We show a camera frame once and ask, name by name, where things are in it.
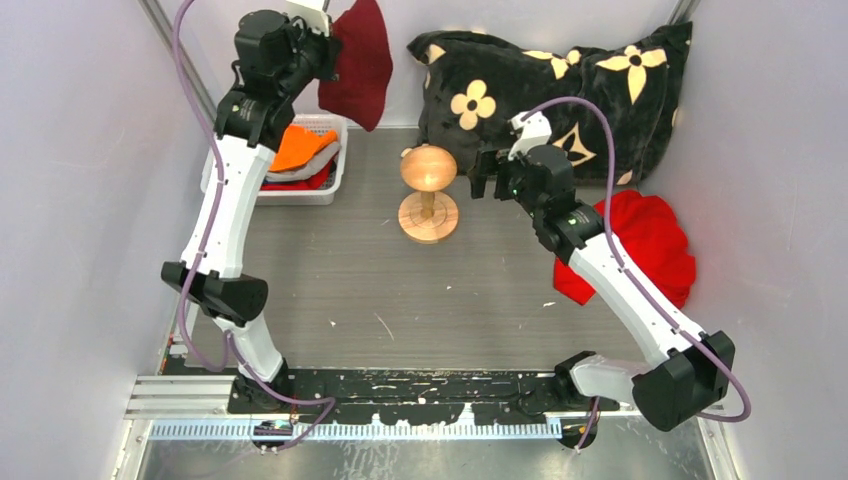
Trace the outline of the orange hat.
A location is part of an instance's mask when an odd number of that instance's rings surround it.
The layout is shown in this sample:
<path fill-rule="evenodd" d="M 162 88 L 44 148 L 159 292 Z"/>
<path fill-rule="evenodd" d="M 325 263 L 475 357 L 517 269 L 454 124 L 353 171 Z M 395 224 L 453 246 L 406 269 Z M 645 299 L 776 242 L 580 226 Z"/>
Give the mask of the orange hat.
<path fill-rule="evenodd" d="M 316 154 L 338 140 L 335 131 L 319 134 L 308 128 L 290 125 L 269 167 L 270 172 L 286 172 L 304 167 Z"/>

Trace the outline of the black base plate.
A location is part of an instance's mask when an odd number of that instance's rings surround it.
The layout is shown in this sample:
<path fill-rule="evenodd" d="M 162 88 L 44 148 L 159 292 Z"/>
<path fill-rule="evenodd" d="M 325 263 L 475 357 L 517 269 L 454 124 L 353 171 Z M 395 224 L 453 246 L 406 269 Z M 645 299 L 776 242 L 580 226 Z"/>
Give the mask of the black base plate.
<path fill-rule="evenodd" d="M 476 426 L 529 425 L 574 413 L 587 419 L 592 403 L 559 392 L 552 372 L 521 370 L 290 369 L 286 395 L 302 405 L 283 403 L 243 375 L 233 381 L 230 414 L 294 414 L 311 421 L 322 409 L 314 400 L 336 403 L 328 422 L 366 425 L 450 425 L 464 410 Z"/>

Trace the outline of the red hat in basket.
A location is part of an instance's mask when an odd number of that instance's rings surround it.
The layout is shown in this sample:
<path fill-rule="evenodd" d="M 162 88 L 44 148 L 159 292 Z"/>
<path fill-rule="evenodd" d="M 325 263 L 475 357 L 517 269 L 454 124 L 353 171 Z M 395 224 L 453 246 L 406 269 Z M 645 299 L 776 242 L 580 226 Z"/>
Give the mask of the red hat in basket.
<path fill-rule="evenodd" d="M 315 175 L 305 179 L 288 182 L 271 182 L 265 180 L 260 187 L 262 191 L 313 191 L 323 188 L 329 177 L 335 172 L 334 165 L 325 166 Z"/>

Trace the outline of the grey white hat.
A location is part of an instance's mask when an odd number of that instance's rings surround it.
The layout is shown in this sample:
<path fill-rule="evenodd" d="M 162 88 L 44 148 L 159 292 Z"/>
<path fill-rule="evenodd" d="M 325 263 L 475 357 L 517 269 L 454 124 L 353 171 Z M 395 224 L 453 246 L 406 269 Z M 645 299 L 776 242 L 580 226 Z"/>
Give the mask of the grey white hat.
<path fill-rule="evenodd" d="M 265 176 L 265 180 L 275 183 L 308 180 L 332 163 L 340 149 L 340 143 L 333 142 L 316 153 L 304 166 L 288 171 L 269 171 Z"/>

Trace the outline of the black floral plush pillow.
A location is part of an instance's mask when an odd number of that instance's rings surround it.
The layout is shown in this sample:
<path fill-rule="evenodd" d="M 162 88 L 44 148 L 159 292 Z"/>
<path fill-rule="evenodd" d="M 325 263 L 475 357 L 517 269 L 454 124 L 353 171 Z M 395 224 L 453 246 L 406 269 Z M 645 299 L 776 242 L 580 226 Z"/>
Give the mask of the black floral plush pillow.
<path fill-rule="evenodd" d="M 670 144 L 692 37 L 687 21 L 616 49 L 556 53 L 472 31 L 421 33 L 407 45 L 426 69 L 417 143 L 448 151 L 465 175 L 479 148 L 508 151 L 516 139 L 511 119 L 541 106 L 549 142 L 565 152 L 577 184 L 600 185 L 609 176 L 607 142 L 598 118 L 573 103 L 578 97 L 610 125 L 615 183 L 637 183 Z"/>

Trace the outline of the red cloth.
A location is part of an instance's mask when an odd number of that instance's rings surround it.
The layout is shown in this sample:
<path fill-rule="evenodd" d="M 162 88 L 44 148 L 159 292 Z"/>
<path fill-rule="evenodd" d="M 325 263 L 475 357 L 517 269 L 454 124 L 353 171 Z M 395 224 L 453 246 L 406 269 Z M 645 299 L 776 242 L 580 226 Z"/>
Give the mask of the red cloth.
<path fill-rule="evenodd" d="M 684 307 L 696 281 L 696 259 L 671 206 L 635 190 L 618 192 L 611 201 L 611 226 L 628 255 L 675 307 Z"/>

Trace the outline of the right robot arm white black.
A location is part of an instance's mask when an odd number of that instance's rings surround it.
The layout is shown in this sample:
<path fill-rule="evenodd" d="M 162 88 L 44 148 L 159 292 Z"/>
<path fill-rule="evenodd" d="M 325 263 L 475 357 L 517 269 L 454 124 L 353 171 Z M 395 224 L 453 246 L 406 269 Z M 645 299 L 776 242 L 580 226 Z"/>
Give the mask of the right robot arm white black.
<path fill-rule="evenodd" d="M 742 410 L 750 398 L 732 372 L 736 348 L 722 331 L 707 333 L 676 308 L 626 253 L 601 214 L 576 196 L 573 171 L 552 145 L 513 156 L 481 148 L 467 173 L 474 199 L 493 179 L 498 200 L 514 200 L 530 216 L 539 243 L 588 283 L 636 341 L 641 363 L 584 351 L 555 368 L 555 396 L 567 410 L 609 399 L 636 407 L 656 429 L 668 432 L 735 389 Z"/>

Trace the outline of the dark red bucket hat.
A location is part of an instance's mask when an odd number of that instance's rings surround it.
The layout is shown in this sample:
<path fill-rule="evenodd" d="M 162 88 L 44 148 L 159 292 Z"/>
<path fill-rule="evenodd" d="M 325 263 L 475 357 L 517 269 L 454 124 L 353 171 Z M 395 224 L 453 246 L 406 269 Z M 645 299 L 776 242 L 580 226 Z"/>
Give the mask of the dark red bucket hat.
<path fill-rule="evenodd" d="M 337 78 L 319 82 L 318 105 L 372 131 L 384 113 L 393 73 L 387 27 L 378 2 L 354 2 L 333 23 L 332 36 L 341 44 L 334 68 Z"/>

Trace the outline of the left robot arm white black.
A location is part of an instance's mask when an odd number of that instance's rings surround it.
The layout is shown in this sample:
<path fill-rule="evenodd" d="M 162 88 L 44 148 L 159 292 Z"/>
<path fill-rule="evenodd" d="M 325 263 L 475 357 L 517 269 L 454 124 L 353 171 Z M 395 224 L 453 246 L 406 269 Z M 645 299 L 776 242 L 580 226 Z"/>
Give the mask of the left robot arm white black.
<path fill-rule="evenodd" d="M 162 280 L 180 294 L 178 326 L 186 330 L 186 302 L 199 306 L 223 333 L 224 349 L 239 362 L 245 395 L 269 413 L 285 409 L 292 387 L 285 358 L 264 319 L 266 281 L 243 272 L 250 219 L 287 127 L 293 103 L 315 79 L 331 80 L 341 50 L 325 1 L 290 1 L 285 11 L 244 15 L 234 36 L 235 79 L 212 122 L 212 168 L 192 237 L 178 261 L 162 266 Z"/>

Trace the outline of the white plastic basket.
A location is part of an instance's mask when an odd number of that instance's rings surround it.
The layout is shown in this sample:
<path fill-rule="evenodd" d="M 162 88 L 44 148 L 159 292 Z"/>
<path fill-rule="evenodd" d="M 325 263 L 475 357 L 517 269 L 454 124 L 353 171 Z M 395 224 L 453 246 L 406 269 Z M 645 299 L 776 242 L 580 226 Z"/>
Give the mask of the white plastic basket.
<path fill-rule="evenodd" d="M 333 130 L 341 149 L 329 165 L 336 167 L 322 189 L 313 191 L 262 191 L 269 167 L 280 147 L 250 147 L 245 139 L 225 136 L 215 141 L 223 161 L 224 186 L 217 214 L 250 213 L 259 206 L 325 206 L 334 201 L 346 163 L 347 123 L 336 115 L 298 115 L 291 125 L 323 134 Z"/>

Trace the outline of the wooden hat stand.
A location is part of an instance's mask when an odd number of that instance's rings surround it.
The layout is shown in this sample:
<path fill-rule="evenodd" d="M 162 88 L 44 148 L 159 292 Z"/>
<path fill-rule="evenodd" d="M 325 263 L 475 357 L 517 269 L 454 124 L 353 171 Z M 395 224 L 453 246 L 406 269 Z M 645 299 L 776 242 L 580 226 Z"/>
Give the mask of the wooden hat stand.
<path fill-rule="evenodd" d="M 459 223 L 459 208 L 444 189 L 457 176 L 453 156 L 431 145 L 406 149 L 400 174 L 413 189 L 398 209 L 398 222 L 404 233 L 421 244 L 437 244 L 451 236 Z"/>

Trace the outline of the aluminium rail frame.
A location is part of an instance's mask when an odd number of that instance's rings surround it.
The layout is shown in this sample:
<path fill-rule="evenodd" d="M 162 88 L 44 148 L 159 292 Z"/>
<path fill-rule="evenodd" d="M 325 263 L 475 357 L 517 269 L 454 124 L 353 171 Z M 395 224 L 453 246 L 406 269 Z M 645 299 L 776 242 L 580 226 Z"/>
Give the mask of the aluminium rail frame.
<path fill-rule="evenodd" d="M 271 285 L 266 316 L 292 369 L 552 372 L 585 348 L 638 359 L 609 309 L 570 304 L 552 261 L 514 205 L 463 200 L 459 230 L 424 246 L 407 239 L 398 199 L 261 207 L 246 264 Z M 629 405 L 604 412 L 594 444 L 561 439 L 574 413 L 529 425 L 327 422 L 288 451 L 309 421 L 230 414 L 235 377 L 174 353 L 136 380 L 126 411 L 121 479 L 736 479 L 725 429 L 694 419 L 662 433 Z"/>

